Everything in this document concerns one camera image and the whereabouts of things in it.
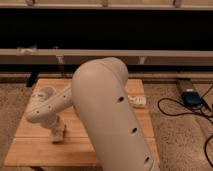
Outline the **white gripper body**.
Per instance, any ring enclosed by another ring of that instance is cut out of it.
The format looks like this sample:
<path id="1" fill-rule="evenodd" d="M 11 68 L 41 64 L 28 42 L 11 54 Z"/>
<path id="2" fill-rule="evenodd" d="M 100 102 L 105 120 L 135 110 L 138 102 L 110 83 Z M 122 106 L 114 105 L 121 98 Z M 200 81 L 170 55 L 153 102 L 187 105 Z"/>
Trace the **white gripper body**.
<path id="1" fill-rule="evenodd" d="M 57 121 L 51 125 L 50 132 L 53 135 L 63 134 L 66 129 L 66 124 L 63 122 L 62 119 L 58 118 Z"/>

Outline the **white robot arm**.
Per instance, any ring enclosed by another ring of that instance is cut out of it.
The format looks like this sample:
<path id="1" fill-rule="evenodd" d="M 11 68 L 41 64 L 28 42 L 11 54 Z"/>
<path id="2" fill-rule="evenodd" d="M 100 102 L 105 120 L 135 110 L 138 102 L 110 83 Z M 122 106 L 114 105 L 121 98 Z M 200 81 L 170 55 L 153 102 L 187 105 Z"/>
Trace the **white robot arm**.
<path id="1" fill-rule="evenodd" d="M 160 171 L 134 114 L 125 86 L 128 69 L 114 57 L 82 64 L 53 96 L 32 99 L 26 120 L 47 127 L 75 108 L 104 171 Z"/>

